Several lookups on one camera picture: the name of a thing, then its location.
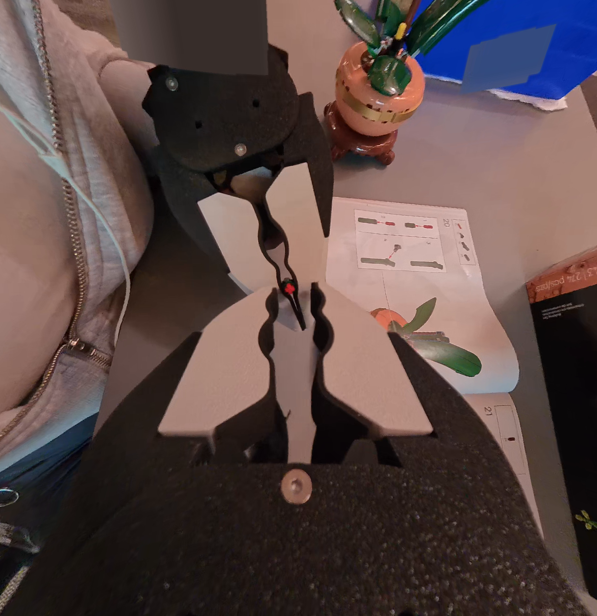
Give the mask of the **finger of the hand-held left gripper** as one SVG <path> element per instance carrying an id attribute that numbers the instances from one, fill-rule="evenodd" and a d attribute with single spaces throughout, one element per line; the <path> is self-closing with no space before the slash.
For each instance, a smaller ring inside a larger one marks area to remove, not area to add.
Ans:
<path id="1" fill-rule="evenodd" d="M 285 237 L 267 251 L 280 279 L 298 284 L 298 300 L 305 325 L 313 326 L 311 285 L 325 281 L 328 239 L 324 236 L 307 163 L 283 168 L 266 192 L 270 218 Z"/>
<path id="2" fill-rule="evenodd" d="M 264 246 L 264 223 L 254 205 L 219 192 L 199 200 L 197 205 L 229 278 L 248 295 L 261 288 L 279 289 L 277 263 L 269 259 Z"/>

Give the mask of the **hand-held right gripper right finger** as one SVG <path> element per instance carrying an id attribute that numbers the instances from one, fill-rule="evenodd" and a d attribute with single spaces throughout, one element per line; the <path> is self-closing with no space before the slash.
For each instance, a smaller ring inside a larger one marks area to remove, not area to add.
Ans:
<path id="1" fill-rule="evenodd" d="M 325 282 L 312 283 L 315 385 L 372 437 L 430 435 L 433 426 L 387 331 Z"/>

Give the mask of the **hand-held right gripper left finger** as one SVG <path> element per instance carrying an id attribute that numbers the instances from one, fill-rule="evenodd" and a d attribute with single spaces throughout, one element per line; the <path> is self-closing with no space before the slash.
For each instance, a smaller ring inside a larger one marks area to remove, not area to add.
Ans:
<path id="1" fill-rule="evenodd" d="M 210 321 L 158 426 L 161 435 L 265 439 L 274 431 L 278 310 L 277 290 L 262 288 Z"/>

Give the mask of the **open building instruction booklet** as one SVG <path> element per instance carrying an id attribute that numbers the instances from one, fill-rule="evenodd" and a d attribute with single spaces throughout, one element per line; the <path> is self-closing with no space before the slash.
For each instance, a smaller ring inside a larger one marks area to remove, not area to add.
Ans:
<path id="1" fill-rule="evenodd" d="M 465 210 L 333 198 L 327 283 L 395 331 L 451 384 L 499 443 L 534 519 L 518 413 L 518 358 L 482 284 Z"/>

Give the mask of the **toy brick orchid pot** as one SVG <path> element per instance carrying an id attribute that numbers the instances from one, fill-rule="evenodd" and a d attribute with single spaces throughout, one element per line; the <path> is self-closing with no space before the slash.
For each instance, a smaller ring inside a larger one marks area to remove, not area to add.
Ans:
<path id="1" fill-rule="evenodd" d="M 324 118 L 332 160 L 349 153 L 390 165 L 397 132 L 417 111 L 425 74 L 415 59 L 427 54 L 486 1 L 377 1 L 371 17 L 356 1 L 334 1 L 343 22 L 360 39 L 343 54 L 335 100 Z"/>

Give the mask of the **person's beige zip hoodie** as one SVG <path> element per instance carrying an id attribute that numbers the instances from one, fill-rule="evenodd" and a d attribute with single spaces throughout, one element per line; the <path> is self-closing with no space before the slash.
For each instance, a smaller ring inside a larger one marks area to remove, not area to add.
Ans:
<path id="1" fill-rule="evenodd" d="M 0 1 L 0 472 L 96 415 L 150 238 L 146 63 Z"/>

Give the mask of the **person's blue jeans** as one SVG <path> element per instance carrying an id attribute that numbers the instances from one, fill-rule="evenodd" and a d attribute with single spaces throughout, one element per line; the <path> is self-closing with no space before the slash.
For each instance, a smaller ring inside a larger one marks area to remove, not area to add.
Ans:
<path id="1" fill-rule="evenodd" d="M 0 472 L 0 488 L 19 494 L 15 504 L 0 510 L 1 520 L 25 527 L 39 542 L 45 540 L 93 438 L 98 416 L 91 415 Z"/>

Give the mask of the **black orchid set box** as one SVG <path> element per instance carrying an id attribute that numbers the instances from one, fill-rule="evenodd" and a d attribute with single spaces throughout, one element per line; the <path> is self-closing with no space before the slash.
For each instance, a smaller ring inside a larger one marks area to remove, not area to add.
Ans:
<path id="1" fill-rule="evenodd" d="M 525 286 L 582 574 L 597 600 L 597 246 Z"/>

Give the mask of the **blue plastic bin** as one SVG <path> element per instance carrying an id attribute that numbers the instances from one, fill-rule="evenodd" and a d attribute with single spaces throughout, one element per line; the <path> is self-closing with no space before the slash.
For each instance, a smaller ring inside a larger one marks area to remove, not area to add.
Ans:
<path id="1" fill-rule="evenodd" d="M 487 1 L 434 49 L 424 73 L 462 85 L 560 99 L 597 70 L 597 1 Z"/>

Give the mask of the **white hoodie drawstring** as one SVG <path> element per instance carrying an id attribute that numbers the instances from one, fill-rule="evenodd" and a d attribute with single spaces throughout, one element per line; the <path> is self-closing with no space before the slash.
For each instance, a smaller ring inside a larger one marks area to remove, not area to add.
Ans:
<path id="1" fill-rule="evenodd" d="M 122 326 L 122 322 L 125 317 L 128 301 L 130 298 L 131 287 L 132 287 L 131 278 L 130 278 L 130 270 L 128 268 L 125 254 L 124 254 L 124 251 L 122 250 L 120 242 L 115 236 L 112 228 L 110 227 L 108 220 L 105 218 L 102 211 L 98 208 L 98 206 L 94 203 L 94 201 L 85 194 L 85 192 L 78 186 L 75 179 L 72 177 L 69 166 L 66 163 L 63 157 L 63 154 L 60 152 L 59 147 L 54 146 L 51 143 L 51 141 L 48 138 L 46 138 L 46 136 L 42 132 L 40 132 L 36 127 L 34 127 L 33 124 L 28 122 L 28 120 L 23 118 L 17 112 L 12 111 L 11 109 L 9 109 L 7 106 L 2 104 L 1 102 L 0 102 L 0 112 L 2 112 L 4 116 L 6 116 L 7 119 L 10 121 L 10 123 L 15 128 L 17 128 L 17 130 L 25 138 L 25 140 L 30 145 L 33 146 L 39 158 L 43 160 L 51 169 L 53 169 L 60 177 L 62 177 L 63 180 L 66 181 L 71 186 L 71 188 L 77 193 L 77 195 L 87 204 L 87 206 L 90 208 L 91 211 L 94 212 L 94 214 L 99 219 L 99 221 L 102 223 L 103 227 L 106 229 L 106 232 L 110 236 L 110 239 L 112 240 L 118 252 L 119 258 L 120 258 L 120 263 L 121 263 L 121 266 L 122 266 L 122 269 L 125 275 L 125 285 L 126 285 L 124 303 L 123 303 L 121 312 L 119 314 L 117 326 L 115 329 L 115 335 L 114 335 L 114 344 L 117 344 L 119 333 L 120 333 L 120 328 Z"/>

